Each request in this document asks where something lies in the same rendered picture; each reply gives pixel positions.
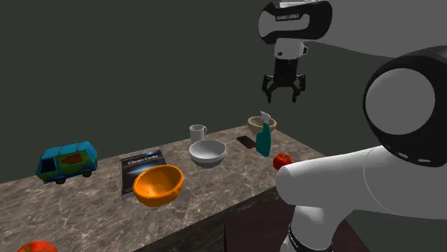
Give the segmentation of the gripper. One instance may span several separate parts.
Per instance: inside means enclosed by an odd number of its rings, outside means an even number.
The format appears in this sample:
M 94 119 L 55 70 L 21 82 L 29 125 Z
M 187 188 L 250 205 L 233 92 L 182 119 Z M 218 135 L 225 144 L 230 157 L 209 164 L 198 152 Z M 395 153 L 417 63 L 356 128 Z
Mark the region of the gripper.
M 271 94 L 277 87 L 292 87 L 292 101 L 306 89 L 306 76 L 297 75 L 298 59 L 275 59 L 274 76 L 264 75 L 261 90 L 267 96 L 267 102 L 271 103 Z

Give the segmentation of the beige bowl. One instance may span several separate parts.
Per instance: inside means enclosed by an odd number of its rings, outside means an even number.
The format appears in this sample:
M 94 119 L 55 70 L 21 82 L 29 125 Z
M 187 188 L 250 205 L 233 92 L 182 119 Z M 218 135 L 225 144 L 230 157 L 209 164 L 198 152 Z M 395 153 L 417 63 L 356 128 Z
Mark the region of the beige bowl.
M 253 116 L 247 120 L 247 126 L 256 135 L 258 132 L 264 130 L 264 120 L 262 116 Z M 269 120 L 269 130 L 273 132 L 277 126 L 277 121 L 274 119 Z

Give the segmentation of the teal spray bottle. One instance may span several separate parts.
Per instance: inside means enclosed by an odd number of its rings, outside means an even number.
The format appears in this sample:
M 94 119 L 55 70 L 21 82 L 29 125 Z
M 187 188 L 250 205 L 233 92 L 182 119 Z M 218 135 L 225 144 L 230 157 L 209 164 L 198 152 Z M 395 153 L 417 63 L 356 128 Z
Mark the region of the teal spray bottle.
M 271 151 L 271 130 L 269 121 L 271 116 L 261 111 L 261 118 L 263 122 L 262 131 L 256 134 L 256 151 L 264 157 L 269 157 Z

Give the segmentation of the red phone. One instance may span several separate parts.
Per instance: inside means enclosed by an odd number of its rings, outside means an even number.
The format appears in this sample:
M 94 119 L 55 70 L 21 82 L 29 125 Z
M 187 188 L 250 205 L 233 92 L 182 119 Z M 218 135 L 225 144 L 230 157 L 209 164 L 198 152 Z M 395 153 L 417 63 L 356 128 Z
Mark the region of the red phone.
M 236 138 L 243 146 L 245 146 L 248 149 L 252 149 L 253 147 L 256 147 L 256 143 L 248 136 L 242 135 Z

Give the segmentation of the small red apple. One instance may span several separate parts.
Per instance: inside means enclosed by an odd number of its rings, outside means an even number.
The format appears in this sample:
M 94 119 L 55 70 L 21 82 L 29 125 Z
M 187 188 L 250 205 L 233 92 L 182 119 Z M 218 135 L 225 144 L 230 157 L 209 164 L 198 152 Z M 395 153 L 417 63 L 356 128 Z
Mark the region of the small red apple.
M 273 166 L 276 170 L 279 170 L 282 166 L 288 165 L 292 163 L 292 159 L 289 155 L 284 153 L 279 153 L 273 159 Z

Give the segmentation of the white mug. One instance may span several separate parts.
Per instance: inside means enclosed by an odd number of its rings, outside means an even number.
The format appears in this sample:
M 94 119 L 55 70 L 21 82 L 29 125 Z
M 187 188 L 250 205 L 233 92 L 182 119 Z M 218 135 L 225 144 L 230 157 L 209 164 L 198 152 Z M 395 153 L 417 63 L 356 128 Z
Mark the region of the white mug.
M 204 125 L 191 125 L 189 127 L 191 143 L 204 140 L 207 133 L 207 127 Z

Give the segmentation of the white bowl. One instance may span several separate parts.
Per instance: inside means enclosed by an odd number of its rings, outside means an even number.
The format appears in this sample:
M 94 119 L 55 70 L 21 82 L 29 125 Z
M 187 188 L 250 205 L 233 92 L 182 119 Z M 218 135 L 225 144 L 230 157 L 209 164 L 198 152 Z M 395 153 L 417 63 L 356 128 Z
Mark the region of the white bowl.
M 202 168 L 219 165 L 226 156 L 226 146 L 219 140 L 199 140 L 189 147 L 192 161 Z

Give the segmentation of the orange bowl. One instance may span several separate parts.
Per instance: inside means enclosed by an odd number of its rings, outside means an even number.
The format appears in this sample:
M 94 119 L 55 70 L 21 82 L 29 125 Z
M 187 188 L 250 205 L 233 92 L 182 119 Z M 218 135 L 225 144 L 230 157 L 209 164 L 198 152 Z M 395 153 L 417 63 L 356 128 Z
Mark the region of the orange bowl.
M 183 189 L 183 172 L 173 165 L 158 165 L 139 174 L 133 192 L 140 203 L 158 207 L 175 200 Z

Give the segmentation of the dark book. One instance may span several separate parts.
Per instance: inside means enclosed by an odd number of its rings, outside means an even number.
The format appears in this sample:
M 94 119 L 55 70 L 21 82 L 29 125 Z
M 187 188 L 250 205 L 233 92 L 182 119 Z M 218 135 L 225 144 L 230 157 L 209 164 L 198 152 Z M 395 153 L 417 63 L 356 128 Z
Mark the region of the dark book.
M 160 150 L 146 152 L 120 160 L 121 197 L 123 200 L 134 196 L 133 183 L 139 174 L 155 166 L 166 165 Z

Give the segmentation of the blue toy van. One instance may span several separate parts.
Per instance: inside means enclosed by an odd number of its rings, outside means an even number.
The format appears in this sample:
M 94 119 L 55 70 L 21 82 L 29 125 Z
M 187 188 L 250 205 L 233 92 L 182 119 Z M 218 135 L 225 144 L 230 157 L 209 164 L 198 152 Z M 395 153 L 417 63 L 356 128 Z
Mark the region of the blue toy van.
M 97 151 L 89 141 L 76 142 L 45 150 L 35 175 L 44 183 L 63 184 L 67 178 L 85 178 L 97 169 Z

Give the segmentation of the large red apple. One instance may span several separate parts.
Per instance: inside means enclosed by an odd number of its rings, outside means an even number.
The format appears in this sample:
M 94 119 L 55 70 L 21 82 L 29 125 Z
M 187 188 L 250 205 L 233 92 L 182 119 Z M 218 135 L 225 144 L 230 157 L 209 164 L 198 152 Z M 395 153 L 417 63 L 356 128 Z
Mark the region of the large red apple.
M 58 252 L 58 250 L 48 241 L 32 241 L 24 244 L 17 252 Z

